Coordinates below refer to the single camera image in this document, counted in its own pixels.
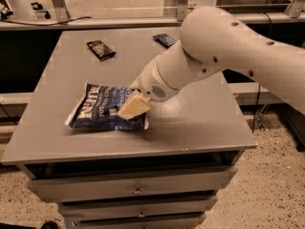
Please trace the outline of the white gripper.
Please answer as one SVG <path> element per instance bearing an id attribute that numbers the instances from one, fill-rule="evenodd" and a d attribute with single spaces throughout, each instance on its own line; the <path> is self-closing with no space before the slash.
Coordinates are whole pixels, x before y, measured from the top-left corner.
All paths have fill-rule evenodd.
<path id="1" fill-rule="evenodd" d="M 157 68 L 157 60 L 153 59 L 130 85 L 136 89 L 120 107 L 117 115 L 129 120 L 142 115 L 150 108 L 150 100 L 164 102 L 178 94 L 178 90 L 171 88 L 161 77 Z"/>

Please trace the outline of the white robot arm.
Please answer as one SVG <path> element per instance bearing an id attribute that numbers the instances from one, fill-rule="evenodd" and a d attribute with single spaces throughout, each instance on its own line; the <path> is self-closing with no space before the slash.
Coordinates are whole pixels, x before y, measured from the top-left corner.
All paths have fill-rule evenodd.
<path id="1" fill-rule="evenodd" d="M 142 115 L 153 101 L 166 101 L 223 70 L 251 78 L 305 114 L 305 50 L 267 38 L 222 9 L 201 7 L 184 19 L 180 39 L 133 81 L 118 115 Z"/>

